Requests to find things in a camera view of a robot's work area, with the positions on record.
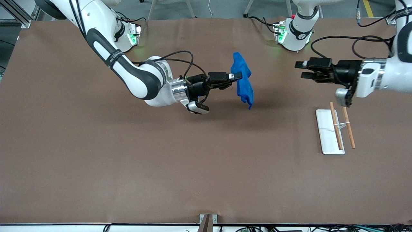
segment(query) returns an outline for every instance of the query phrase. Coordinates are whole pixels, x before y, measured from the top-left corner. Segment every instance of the wooden stick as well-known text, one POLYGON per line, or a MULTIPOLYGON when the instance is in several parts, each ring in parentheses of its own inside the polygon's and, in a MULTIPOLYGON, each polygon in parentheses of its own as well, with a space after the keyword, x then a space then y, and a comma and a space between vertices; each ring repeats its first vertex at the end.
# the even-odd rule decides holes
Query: wooden stick
POLYGON ((351 147, 352 149, 355 149, 355 140, 353 139, 353 134, 352 134, 352 128, 351 124, 349 122, 349 116, 348 116, 348 111, 346 111, 346 107, 343 107, 343 116, 345 117, 345 122, 347 122, 346 127, 348 128, 348 134, 349 134, 349 139, 351 141, 351 147))
POLYGON ((342 146, 341 139, 340 139, 340 134, 339 134, 339 128, 338 128, 338 125, 337 125, 337 119, 336 119, 336 115, 335 115, 335 108, 333 107, 333 102, 330 102, 329 105, 330 105, 330 112, 332 114, 332 119, 333 119, 333 127, 335 128, 335 135, 336 135, 337 145, 339 147, 339 150, 343 150, 343 146, 342 146))

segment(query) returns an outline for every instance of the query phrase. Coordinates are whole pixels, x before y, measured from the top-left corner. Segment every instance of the brown table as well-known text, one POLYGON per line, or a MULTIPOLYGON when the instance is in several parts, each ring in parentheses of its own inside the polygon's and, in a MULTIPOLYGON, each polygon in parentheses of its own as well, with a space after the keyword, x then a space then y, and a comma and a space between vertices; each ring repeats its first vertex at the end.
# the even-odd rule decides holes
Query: brown table
MULTIPOLYGON (((315 28, 313 40, 394 33, 353 19, 315 28)), ((134 98, 70 22, 32 22, 1 83, 0 222, 191 223, 217 213, 221 223, 408 223, 412 95, 355 98, 357 149, 343 131, 346 154, 323 155, 315 110, 338 86, 302 80, 295 61, 315 54, 272 36, 249 19, 149 22, 133 60, 186 49, 206 71, 230 71, 235 51, 248 62, 252 110, 234 86, 214 90, 211 112, 198 116, 134 98)), ((337 62, 356 59, 352 42, 317 47, 337 62)), ((358 47, 387 55, 378 43, 358 47)), ((177 77, 186 65, 171 68, 177 77)))

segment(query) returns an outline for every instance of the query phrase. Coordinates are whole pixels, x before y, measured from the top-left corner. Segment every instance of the chair leg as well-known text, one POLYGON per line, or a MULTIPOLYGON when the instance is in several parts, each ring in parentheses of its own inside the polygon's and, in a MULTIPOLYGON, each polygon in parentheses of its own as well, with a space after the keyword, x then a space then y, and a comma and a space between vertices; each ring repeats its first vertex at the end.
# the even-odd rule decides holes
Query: chair leg
POLYGON ((288 8, 289 17, 292 17, 292 7, 290 5, 290 0, 286 0, 286 6, 288 8))
POLYGON ((147 20, 149 20, 150 17, 152 16, 152 13, 155 10, 156 4, 157 4, 157 0, 152 0, 152 6, 150 7, 149 16, 147 17, 147 20))
POLYGON ((248 12, 249 12, 249 10, 250 10, 250 7, 251 7, 253 1, 254 1, 254 0, 250 0, 250 1, 249 1, 248 6, 246 7, 245 13, 243 14, 243 17, 245 17, 245 18, 248 17, 247 15, 248 15, 248 12))
POLYGON ((196 16, 194 15, 192 6, 190 5, 190 0, 186 0, 186 4, 187 4, 187 7, 189 8, 190 15, 192 16, 192 18, 196 18, 196 16))

